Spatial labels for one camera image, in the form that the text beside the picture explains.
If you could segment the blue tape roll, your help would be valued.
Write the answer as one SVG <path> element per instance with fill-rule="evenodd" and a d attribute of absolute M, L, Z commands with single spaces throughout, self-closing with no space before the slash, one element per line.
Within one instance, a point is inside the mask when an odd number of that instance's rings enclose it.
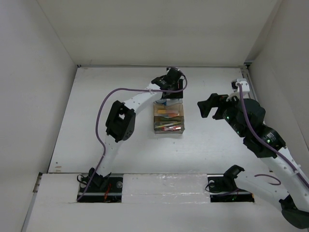
<path fill-rule="evenodd" d="M 174 104 L 177 104 L 177 103 L 182 103 L 182 100 L 181 99 L 168 99 L 167 100 L 167 105 L 168 106 L 174 105 Z"/>
<path fill-rule="evenodd" d="M 167 105 L 167 99 L 159 99 L 155 101 L 156 104 Z"/>

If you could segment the orange yellow highlighter marker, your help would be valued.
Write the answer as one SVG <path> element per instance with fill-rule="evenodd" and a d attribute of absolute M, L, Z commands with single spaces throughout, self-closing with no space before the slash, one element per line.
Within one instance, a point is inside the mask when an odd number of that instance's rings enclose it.
<path fill-rule="evenodd" d="M 171 111 L 171 110 L 158 110 L 157 111 L 157 113 L 158 114 L 172 114 L 173 113 L 173 111 Z"/>

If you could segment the orange pen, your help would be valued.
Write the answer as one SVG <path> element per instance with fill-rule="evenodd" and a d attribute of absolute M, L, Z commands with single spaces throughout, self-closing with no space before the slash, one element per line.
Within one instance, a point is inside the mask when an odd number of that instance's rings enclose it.
<path fill-rule="evenodd" d="M 163 127 L 162 131 L 181 131 L 182 126 L 171 126 L 171 127 Z"/>

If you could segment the yellow pen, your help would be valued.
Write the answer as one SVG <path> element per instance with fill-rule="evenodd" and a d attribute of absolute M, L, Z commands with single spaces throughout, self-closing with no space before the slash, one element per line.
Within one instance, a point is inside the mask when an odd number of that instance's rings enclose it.
<path fill-rule="evenodd" d="M 154 128 L 158 129 L 158 128 L 170 127 L 170 126 L 174 126 L 174 125 L 178 125 L 178 124 L 180 124 L 180 122 L 166 123 L 166 124 L 162 124 L 162 125 L 159 125 L 159 126 L 155 126 Z"/>

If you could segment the green highlighter marker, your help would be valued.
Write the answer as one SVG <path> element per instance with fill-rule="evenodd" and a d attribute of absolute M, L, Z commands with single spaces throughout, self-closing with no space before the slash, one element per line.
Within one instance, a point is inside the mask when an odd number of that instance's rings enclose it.
<path fill-rule="evenodd" d="M 180 116 L 175 116 L 175 117 L 163 117 L 159 116 L 157 118 L 159 121 L 180 121 L 181 117 Z"/>

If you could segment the orange capped clear marker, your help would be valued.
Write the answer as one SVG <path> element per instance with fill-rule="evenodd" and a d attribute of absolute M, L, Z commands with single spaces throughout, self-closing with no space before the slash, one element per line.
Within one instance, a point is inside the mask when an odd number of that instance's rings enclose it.
<path fill-rule="evenodd" d="M 175 115 L 180 115 L 181 114 L 181 111 L 178 111 L 178 110 L 169 110 L 167 111 L 168 114 L 175 114 Z"/>

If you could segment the red pen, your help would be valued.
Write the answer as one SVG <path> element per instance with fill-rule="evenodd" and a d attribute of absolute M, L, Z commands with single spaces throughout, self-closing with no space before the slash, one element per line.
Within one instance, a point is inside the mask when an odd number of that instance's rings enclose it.
<path fill-rule="evenodd" d="M 164 127 L 162 131 L 180 131 L 181 127 Z"/>

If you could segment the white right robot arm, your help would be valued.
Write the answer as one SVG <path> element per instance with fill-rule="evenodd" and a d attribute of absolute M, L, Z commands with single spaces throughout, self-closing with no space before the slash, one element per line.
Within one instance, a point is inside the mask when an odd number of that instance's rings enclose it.
<path fill-rule="evenodd" d="M 308 229 L 309 188 L 304 184 L 308 179 L 296 168 L 296 162 L 285 150 L 285 141 L 263 123 L 265 109 L 253 99 L 233 97 L 229 100 L 227 95 L 216 93 L 197 105 L 202 118 L 208 117 L 211 109 L 216 108 L 213 119 L 224 119 L 243 138 L 243 144 L 268 166 L 283 185 L 283 188 L 276 187 L 233 165 L 224 173 L 224 187 L 231 191 L 246 190 L 278 209 L 294 227 Z"/>

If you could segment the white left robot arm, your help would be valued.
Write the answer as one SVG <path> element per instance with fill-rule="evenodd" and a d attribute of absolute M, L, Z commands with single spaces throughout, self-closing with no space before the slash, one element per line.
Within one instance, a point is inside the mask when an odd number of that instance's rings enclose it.
<path fill-rule="evenodd" d="M 103 146 L 103 154 L 95 168 L 89 170 L 86 189 L 93 187 L 96 191 L 104 191 L 111 175 L 112 163 L 115 160 L 122 143 L 128 140 L 134 132 L 136 116 L 147 106 L 170 94 L 182 93 L 188 85 L 187 78 L 181 70 L 167 67 L 163 76 L 153 79 L 144 89 L 117 88 L 111 91 L 103 100 L 96 119 L 95 134 Z M 106 119 L 106 136 L 102 140 L 99 135 L 99 121 L 107 99 L 117 91 L 137 92 L 137 95 L 126 101 L 115 101 Z"/>

